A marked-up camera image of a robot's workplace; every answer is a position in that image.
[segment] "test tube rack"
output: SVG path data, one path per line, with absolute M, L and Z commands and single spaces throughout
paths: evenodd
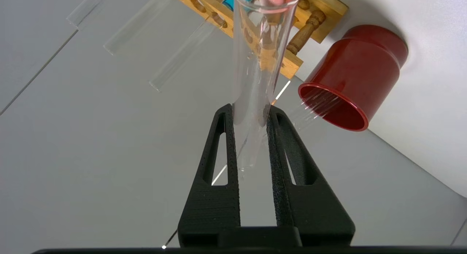
M 206 21 L 218 26 L 225 34 L 234 36 L 234 13 L 222 4 L 224 0 L 180 0 L 183 4 L 198 13 Z M 334 29 L 348 10 L 348 6 L 340 0 L 299 0 L 295 11 L 294 26 L 298 33 L 289 41 L 282 60 L 281 73 L 291 79 L 298 71 L 303 61 L 297 53 L 312 38 L 321 43 Z M 258 47 L 259 38 L 255 36 L 250 23 L 244 23 L 245 38 L 254 51 Z

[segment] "red plastic cup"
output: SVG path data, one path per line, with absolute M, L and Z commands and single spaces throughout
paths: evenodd
M 392 31 L 356 26 L 332 45 L 298 94 L 311 107 L 315 104 L 308 103 L 309 95 L 331 92 L 341 104 L 323 119 L 347 130 L 364 131 L 397 82 L 407 55 L 407 45 Z

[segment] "clear glass tube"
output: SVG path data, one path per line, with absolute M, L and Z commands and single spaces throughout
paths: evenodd
M 200 49 L 200 45 L 206 41 L 216 29 L 218 29 L 218 26 L 204 21 L 154 75 L 153 79 L 150 81 L 150 85 L 160 92 L 162 86 L 178 75 L 178 72 L 187 61 Z
M 235 0 L 233 121 L 239 170 L 255 165 L 298 0 Z
M 111 54 L 138 36 L 168 5 L 170 0 L 150 0 L 106 43 L 104 48 Z
M 66 18 L 76 29 L 82 30 L 109 0 L 84 0 Z

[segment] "wooden peg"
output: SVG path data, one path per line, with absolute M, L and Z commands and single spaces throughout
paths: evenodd
M 312 11 L 312 14 L 306 21 L 305 26 L 303 26 L 303 28 L 295 34 L 292 40 L 290 40 L 287 45 L 287 50 L 292 52 L 294 55 L 297 55 L 303 46 L 305 46 L 305 43 L 308 41 L 313 31 L 315 31 L 325 20 L 326 15 L 322 11 Z

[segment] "glass test tube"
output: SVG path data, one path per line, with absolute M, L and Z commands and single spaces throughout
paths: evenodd
M 77 30 L 82 30 L 109 0 L 84 0 L 66 18 Z
M 124 45 L 138 36 L 169 4 L 171 0 L 150 0 L 106 43 L 104 48 L 116 54 Z
M 254 166 L 298 0 L 235 0 L 233 121 L 239 171 Z

